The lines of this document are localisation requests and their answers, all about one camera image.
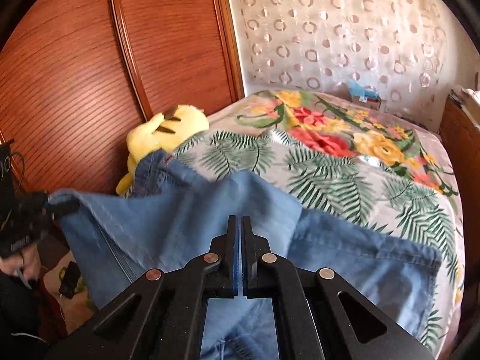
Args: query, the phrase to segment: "blue jeans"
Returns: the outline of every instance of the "blue jeans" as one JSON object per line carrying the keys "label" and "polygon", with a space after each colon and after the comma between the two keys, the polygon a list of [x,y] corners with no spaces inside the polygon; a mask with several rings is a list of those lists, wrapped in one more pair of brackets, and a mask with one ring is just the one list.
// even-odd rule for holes
{"label": "blue jeans", "polygon": [[[303,209],[291,195],[251,172],[208,182],[163,151],[145,157],[133,196],[61,190],[51,203],[77,198],[60,224],[95,304],[105,306],[146,270],[182,268],[224,234],[229,215],[249,215],[253,232],[295,266],[330,267],[383,312],[419,337],[440,267],[438,250]],[[269,299],[211,299],[204,359],[278,358]]]}

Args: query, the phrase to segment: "wooden wardrobe door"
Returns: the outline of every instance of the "wooden wardrobe door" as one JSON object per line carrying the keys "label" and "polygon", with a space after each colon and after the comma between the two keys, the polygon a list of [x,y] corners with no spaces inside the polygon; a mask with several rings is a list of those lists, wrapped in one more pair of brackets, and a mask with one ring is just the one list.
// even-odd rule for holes
{"label": "wooden wardrobe door", "polygon": [[214,0],[121,0],[130,45],[154,113],[231,104]]}
{"label": "wooden wardrobe door", "polygon": [[142,122],[109,0],[37,0],[0,52],[0,130],[30,184],[113,192]]}

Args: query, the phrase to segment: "wooden furniture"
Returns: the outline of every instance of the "wooden furniture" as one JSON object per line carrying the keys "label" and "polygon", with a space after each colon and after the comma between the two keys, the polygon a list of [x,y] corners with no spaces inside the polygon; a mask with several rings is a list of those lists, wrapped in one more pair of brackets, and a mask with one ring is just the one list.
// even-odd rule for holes
{"label": "wooden furniture", "polygon": [[0,139],[26,158],[23,187],[113,192],[133,127],[242,97],[232,36],[227,0],[36,0],[0,52]]}
{"label": "wooden furniture", "polygon": [[454,100],[447,100],[440,125],[452,161],[463,209],[466,281],[480,272],[480,131]]}

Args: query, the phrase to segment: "person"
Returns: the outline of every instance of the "person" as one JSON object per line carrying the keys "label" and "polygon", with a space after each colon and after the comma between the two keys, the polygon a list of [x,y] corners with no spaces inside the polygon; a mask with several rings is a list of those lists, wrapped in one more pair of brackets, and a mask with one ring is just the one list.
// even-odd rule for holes
{"label": "person", "polygon": [[41,262],[36,244],[6,259],[0,259],[0,352],[2,359],[37,360],[48,345],[38,336],[40,320],[34,293],[18,278],[38,280]]}
{"label": "person", "polygon": [[28,280],[38,280],[40,274],[40,256],[37,244],[31,244],[8,259],[0,259],[0,271],[7,276],[18,276],[17,271],[23,270],[23,277]]}

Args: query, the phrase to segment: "cable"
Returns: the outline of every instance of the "cable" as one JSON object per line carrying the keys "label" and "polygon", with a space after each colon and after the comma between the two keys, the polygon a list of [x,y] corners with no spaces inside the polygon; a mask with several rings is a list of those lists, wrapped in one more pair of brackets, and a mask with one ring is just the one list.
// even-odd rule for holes
{"label": "cable", "polygon": [[29,290],[31,290],[32,287],[31,287],[30,284],[28,283],[27,279],[25,279],[25,277],[23,276],[23,273],[21,272],[21,270],[20,270],[20,269],[17,269],[17,270],[15,270],[15,271],[16,271],[18,277],[20,278],[20,280],[22,281],[23,285],[24,285],[25,287],[27,287]]}
{"label": "cable", "polygon": [[20,160],[22,161],[22,173],[20,174],[20,180],[18,180],[18,185],[15,190],[15,193],[17,193],[18,190],[20,189],[20,186],[22,185],[22,181],[23,181],[23,176],[25,175],[25,158],[20,154],[19,151],[14,151],[12,154],[10,154],[10,158],[16,155],[19,156]]}
{"label": "cable", "polygon": [[8,215],[7,215],[7,218],[5,219],[5,221],[0,225],[0,231],[3,230],[3,228],[5,227],[5,225],[7,224],[9,218],[10,218],[10,214],[11,214],[11,210],[9,211]]}
{"label": "cable", "polygon": [[67,321],[65,320],[65,317],[63,316],[63,311],[62,311],[62,294],[60,294],[60,299],[58,300],[58,304],[60,305],[61,318],[65,323],[67,323]]}
{"label": "cable", "polygon": [[27,336],[27,337],[36,338],[37,340],[43,341],[45,344],[48,344],[48,342],[46,342],[43,338],[37,337],[36,335],[33,335],[33,334],[28,334],[28,333],[12,333],[11,335],[13,335],[13,336],[25,335],[25,336]]}

